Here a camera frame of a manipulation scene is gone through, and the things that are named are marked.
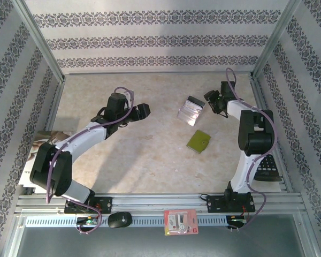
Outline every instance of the packaged item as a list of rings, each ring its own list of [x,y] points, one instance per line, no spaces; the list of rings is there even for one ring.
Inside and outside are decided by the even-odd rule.
[[[164,229],[166,236],[198,234],[196,210],[166,210]]]

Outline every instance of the white wall with black pattern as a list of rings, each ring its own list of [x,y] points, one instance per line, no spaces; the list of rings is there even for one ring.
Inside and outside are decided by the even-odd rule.
[[[65,74],[250,72],[288,0],[26,0]]]
[[[321,248],[321,0],[300,3],[259,83]]]
[[[34,133],[46,127],[58,81],[10,0],[0,0],[0,253]]]

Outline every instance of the beige tabletop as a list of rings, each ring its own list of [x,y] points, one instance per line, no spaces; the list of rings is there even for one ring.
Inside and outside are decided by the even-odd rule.
[[[73,179],[95,192],[223,192],[238,165],[239,122],[216,115],[206,105],[194,127],[177,119],[191,95],[204,101],[220,90],[225,76],[215,73],[135,73],[69,75],[54,130],[84,128],[118,86],[134,91],[135,105],[147,103],[151,114],[129,123],[92,147],[73,164]],[[238,75],[236,92],[255,104],[247,74]],[[196,130],[211,136],[205,151],[186,147]],[[278,192],[278,183],[255,182],[262,191]]]

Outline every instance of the black mounting plate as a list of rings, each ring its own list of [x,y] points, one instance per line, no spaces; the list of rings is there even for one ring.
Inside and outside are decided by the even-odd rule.
[[[235,199],[227,202],[224,195],[208,195],[206,200],[209,213],[243,213],[243,206],[249,213],[256,211],[253,197],[250,193],[242,201]]]
[[[110,214],[112,209],[112,201],[113,201],[112,197],[95,196],[90,198],[89,205],[92,207],[95,207],[97,204],[99,204],[102,214]],[[72,203],[69,201],[65,202],[64,214],[91,214],[91,213],[97,213],[97,212],[94,210],[79,206],[76,203]]]

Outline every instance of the enclosure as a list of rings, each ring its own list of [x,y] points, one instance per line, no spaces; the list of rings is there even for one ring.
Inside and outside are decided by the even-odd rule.
[[[273,111],[279,136],[272,155],[281,181],[253,181],[268,201],[238,235],[214,222],[226,214],[208,214],[198,196],[222,194],[233,178],[239,121],[214,114],[208,104],[195,126],[177,118],[188,96],[203,101],[220,89],[227,67],[236,72],[241,98]],[[58,254],[66,249],[64,256],[82,251],[71,244],[62,249],[63,234],[96,244],[94,234],[83,239],[70,232],[65,200],[46,205],[44,192],[26,195],[18,181],[37,131],[80,131],[118,86],[133,90],[136,104],[149,104],[150,116],[85,152],[72,172],[96,194],[116,199],[112,211],[128,210],[147,222],[99,229],[106,253],[138,255],[137,242],[146,240],[147,256],[239,256],[241,250],[321,256],[321,0],[0,0],[0,255],[40,255],[52,245]],[[186,147],[196,130],[211,136],[201,154]],[[258,209],[262,196],[253,197]],[[179,207],[195,208],[202,219],[197,239],[160,236],[153,222]],[[52,241],[27,247],[53,231]],[[112,243],[128,237],[135,237],[131,252]],[[208,238],[224,241],[208,246]],[[173,253],[159,244],[171,245]]]

